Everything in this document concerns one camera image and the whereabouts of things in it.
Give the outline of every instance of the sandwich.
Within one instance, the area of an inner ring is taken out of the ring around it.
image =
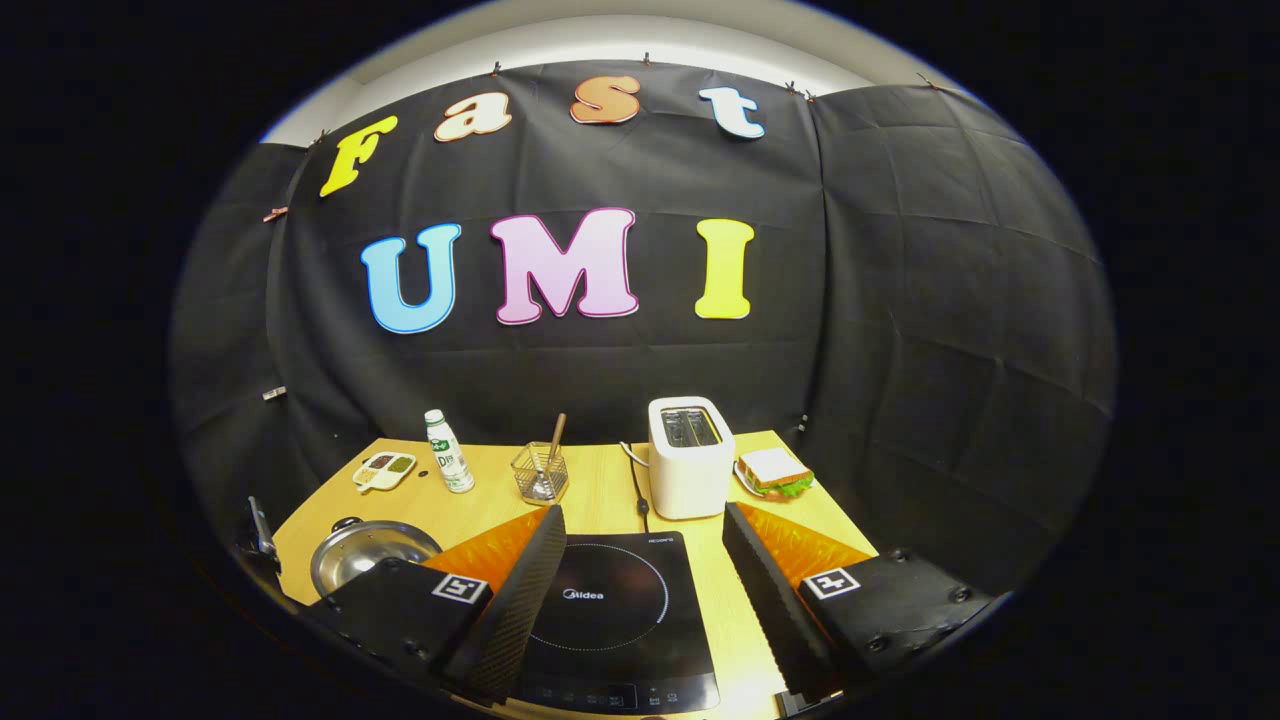
[[[799,497],[813,484],[813,470],[781,447],[742,455],[736,470],[748,489],[769,500]]]

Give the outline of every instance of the toaster slot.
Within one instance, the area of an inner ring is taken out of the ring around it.
[[[701,407],[672,407],[662,411],[662,427],[672,447],[704,447],[719,443],[710,415]]]

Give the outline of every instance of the plastic bottle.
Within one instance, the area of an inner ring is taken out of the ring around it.
[[[467,492],[475,487],[476,480],[467,468],[466,457],[462,457],[462,448],[458,447],[458,438],[453,429],[444,421],[444,413],[428,410],[426,439],[431,442],[431,452],[440,465],[440,474],[444,475],[444,486],[449,492]]]

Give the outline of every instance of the black fabric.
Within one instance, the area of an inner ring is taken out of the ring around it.
[[[575,87],[607,74],[639,79],[640,114],[621,126],[576,123]],[[745,142],[719,128],[698,91],[721,85],[759,102],[753,119],[768,128],[763,138]],[[445,108],[494,90],[511,97],[507,127],[434,140]],[[649,401],[680,395],[709,397],[735,432],[794,437],[817,363],[826,242],[817,138],[803,99],[696,68],[559,63],[428,90],[333,137],[390,114],[396,131],[379,138],[356,182],[319,196],[337,154],[328,142],[291,201],[269,310],[288,348],[280,370],[308,455],[337,468],[374,437],[421,438],[431,407],[444,410],[462,442],[549,438],[561,411],[570,418],[566,443],[640,441]],[[571,305],[563,318],[502,325],[503,258],[490,225],[534,214],[563,249],[582,215],[605,206],[636,214],[626,247],[639,310],[600,319]],[[745,319],[694,313],[707,261],[695,228],[707,218],[755,231]],[[429,332],[387,332],[371,315],[360,252],[406,238],[402,293],[421,301],[428,269],[413,238],[439,223],[462,227],[456,305]]]
[[[1115,328],[1070,197],[995,114],[927,87],[813,105],[827,305],[801,456],[877,544],[1004,592],[1089,487]]]
[[[174,300],[170,398],[183,460],[220,541],[232,543],[255,496],[279,528],[319,487],[291,432],[285,384],[266,338],[264,301],[274,225],[303,150],[251,149],[210,205]]]
[[[577,83],[609,74],[639,79],[639,115],[573,122]],[[758,102],[764,137],[714,122],[698,91],[724,85]],[[434,140],[445,108],[489,91],[509,96],[507,127]],[[390,114],[356,182],[319,197],[337,141]],[[1069,524],[1110,424],[1115,337],[1088,232],[1018,133],[959,95],[890,86],[808,102],[699,68],[535,65],[404,97],[306,151],[260,147],[228,192],[175,316],[178,416],[205,462],[197,482],[224,509],[265,483],[287,516],[374,438],[422,438],[431,407],[467,443],[547,439],[561,411],[564,442],[599,443],[643,439],[654,397],[703,395],[735,432],[777,430],[873,543],[1000,593]],[[271,240],[261,217],[285,204]],[[585,318],[579,287],[563,318],[502,325],[492,224],[538,215],[563,249],[605,206],[636,214],[639,310]],[[755,231],[745,319],[694,313],[707,218]],[[431,331],[390,333],[360,252],[406,238],[402,293],[420,302],[430,288],[413,238],[440,223],[462,228],[453,310]],[[264,405],[276,384],[288,395]],[[268,465],[279,480],[243,474]]]

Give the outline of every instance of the bread slice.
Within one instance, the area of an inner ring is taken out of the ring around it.
[[[748,452],[737,459],[737,466],[744,475],[754,475],[755,484],[762,488],[794,483],[810,473],[781,447]]]

